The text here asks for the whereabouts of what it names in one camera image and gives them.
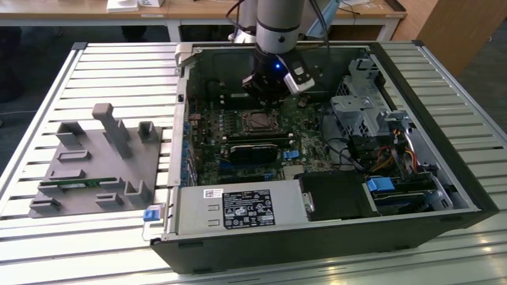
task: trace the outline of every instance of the floor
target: floor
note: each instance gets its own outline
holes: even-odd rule
[[[226,37],[229,31],[209,27],[183,30],[189,41],[205,41]],[[146,39],[169,41],[165,27],[149,27]],[[3,172],[19,141],[45,100],[54,78],[61,70],[75,42],[123,42],[119,27],[31,27],[23,29],[23,43],[13,67],[25,83],[26,94],[9,103],[0,103],[0,172]],[[465,70],[458,80],[476,100],[507,131],[507,21],[502,24],[492,41]]]

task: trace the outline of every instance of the blue connector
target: blue connector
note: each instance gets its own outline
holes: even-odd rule
[[[300,150],[285,151],[283,155],[285,155],[285,159],[296,159],[300,157]]]

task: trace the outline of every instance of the blue latch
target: blue latch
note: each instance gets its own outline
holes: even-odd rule
[[[143,215],[143,220],[145,221],[158,221],[161,220],[161,210],[153,210],[147,209],[145,210],[145,215]]]
[[[396,190],[394,182],[389,177],[374,177],[366,182],[366,184],[370,192]]]

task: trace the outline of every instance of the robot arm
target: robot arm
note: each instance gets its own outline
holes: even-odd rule
[[[304,93],[316,85],[310,68],[296,49],[305,1],[259,0],[257,6],[255,63],[243,88],[266,106],[278,105],[289,94]]]

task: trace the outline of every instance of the power supply label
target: power supply label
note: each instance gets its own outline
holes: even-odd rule
[[[222,202],[227,230],[275,225],[270,190],[223,193]]]

